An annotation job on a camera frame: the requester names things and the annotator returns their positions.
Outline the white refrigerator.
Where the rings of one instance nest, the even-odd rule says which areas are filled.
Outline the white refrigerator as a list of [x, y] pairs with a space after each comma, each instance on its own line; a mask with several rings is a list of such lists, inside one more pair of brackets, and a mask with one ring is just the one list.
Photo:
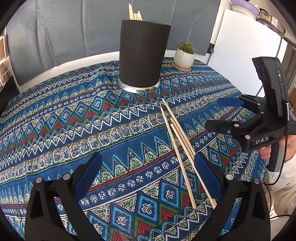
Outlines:
[[287, 42], [261, 23], [226, 9], [208, 65], [227, 78], [241, 93], [264, 97], [252, 58], [283, 60]]

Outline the wooden coaster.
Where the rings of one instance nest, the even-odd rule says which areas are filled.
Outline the wooden coaster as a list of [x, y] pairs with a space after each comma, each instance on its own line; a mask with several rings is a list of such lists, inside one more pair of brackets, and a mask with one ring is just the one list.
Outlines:
[[176, 69], [178, 69], [178, 70], [180, 70], [180, 71], [182, 71], [182, 72], [190, 72], [191, 69], [192, 69], [192, 68], [182, 68], [182, 67], [179, 67], [178, 65], [176, 65], [176, 64], [174, 63], [174, 61], [171, 63], [171, 65], [172, 65], [174, 68], [176, 68]]

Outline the steel pot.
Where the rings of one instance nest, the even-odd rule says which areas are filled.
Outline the steel pot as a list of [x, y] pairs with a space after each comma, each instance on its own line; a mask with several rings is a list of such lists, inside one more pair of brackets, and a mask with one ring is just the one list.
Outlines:
[[284, 26], [279, 22], [277, 18], [270, 15], [265, 9], [262, 9], [262, 8], [259, 9], [259, 16], [257, 17], [257, 21], [267, 26], [277, 34], [281, 36], [285, 35]]

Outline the patterned blue tablecloth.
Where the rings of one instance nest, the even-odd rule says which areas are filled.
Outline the patterned blue tablecloth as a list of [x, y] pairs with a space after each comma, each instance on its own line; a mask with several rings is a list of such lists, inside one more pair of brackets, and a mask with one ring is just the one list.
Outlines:
[[136, 94], [117, 84], [119, 62], [76, 69], [13, 98], [1, 114], [1, 211], [25, 235], [34, 181], [73, 173], [94, 152], [103, 158], [79, 204], [105, 240], [191, 240], [212, 206], [184, 151], [193, 209], [160, 107], [171, 109], [195, 152], [236, 179], [263, 179], [259, 152], [244, 153], [230, 135], [207, 132], [207, 120], [244, 122], [253, 114], [217, 104], [239, 90], [195, 61], [183, 73], [166, 58], [160, 86]]

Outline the white potted succulent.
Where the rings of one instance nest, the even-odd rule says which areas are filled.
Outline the white potted succulent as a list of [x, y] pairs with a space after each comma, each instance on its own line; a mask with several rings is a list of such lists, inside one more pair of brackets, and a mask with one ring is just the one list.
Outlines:
[[189, 41], [179, 40], [173, 63], [182, 69], [190, 69], [195, 59], [193, 44]]

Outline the purple colander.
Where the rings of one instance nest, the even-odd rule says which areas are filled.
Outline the purple colander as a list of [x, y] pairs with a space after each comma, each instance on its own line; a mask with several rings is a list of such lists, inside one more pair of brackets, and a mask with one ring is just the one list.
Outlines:
[[257, 19], [260, 12], [256, 6], [244, 0], [231, 0], [232, 10], [241, 13], [254, 20]]

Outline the black cylindrical utensil holder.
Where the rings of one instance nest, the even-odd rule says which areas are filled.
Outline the black cylindrical utensil holder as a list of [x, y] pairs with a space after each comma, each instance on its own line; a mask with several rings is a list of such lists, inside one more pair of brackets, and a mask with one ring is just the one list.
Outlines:
[[149, 93], [160, 86], [160, 73], [171, 26], [122, 20], [120, 30], [119, 74], [121, 89]]

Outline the grey backdrop cloth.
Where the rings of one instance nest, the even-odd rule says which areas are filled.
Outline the grey backdrop cloth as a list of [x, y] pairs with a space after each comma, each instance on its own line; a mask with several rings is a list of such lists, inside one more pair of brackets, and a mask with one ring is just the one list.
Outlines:
[[[26, 1], [6, 27], [18, 85], [66, 62], [119, 50], [128, 1]], [[179, 40], [206, 54], [220, 1], [133, 1], [144, 21], [171, 26], [167, 49]]]

